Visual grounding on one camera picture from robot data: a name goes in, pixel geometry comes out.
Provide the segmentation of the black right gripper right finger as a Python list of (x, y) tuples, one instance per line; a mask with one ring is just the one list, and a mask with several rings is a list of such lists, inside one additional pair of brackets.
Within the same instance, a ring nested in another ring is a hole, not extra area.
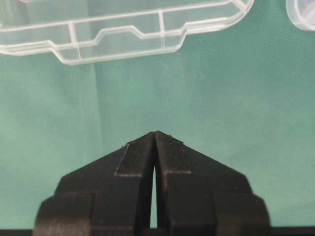
[(247, 177), (155, 132), (157, 225), (170, 236), (268, 236), (265, 202)]

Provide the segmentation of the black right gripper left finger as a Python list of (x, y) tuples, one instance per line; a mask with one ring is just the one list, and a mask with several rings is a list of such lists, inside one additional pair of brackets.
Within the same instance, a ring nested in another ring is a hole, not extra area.
[(150, 225), (155, 134), (63, 176), (38, 210), (35, 236), (134, 236)]

